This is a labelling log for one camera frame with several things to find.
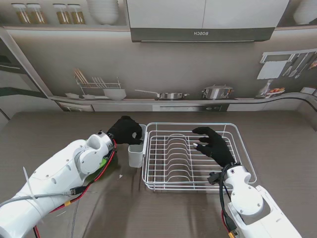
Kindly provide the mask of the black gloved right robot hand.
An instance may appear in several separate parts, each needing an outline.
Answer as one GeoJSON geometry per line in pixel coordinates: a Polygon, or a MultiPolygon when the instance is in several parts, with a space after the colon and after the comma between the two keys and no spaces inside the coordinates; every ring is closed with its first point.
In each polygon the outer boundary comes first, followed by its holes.
{"type": "Polygon", "coordinates": [[[223,168],[228,164],[235,163],[225,140],[220,134],[209,127],[197,127],[192,132],[198,135],[207,135],[207,137],[199,138],[199,141],[205,143],[205,145],[200,143],[195,145],[194,148],[197,151],[214,159],[223,168]]]}

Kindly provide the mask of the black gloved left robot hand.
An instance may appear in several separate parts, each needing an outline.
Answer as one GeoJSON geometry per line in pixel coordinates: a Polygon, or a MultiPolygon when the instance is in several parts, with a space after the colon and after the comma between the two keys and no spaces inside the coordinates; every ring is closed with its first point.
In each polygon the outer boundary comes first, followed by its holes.
{"type": "Polygon", "coordinates": [[[107,135],[117,144],[140,145],[142,128],[130,116],[122,116],[108,131],[107,135]]]}

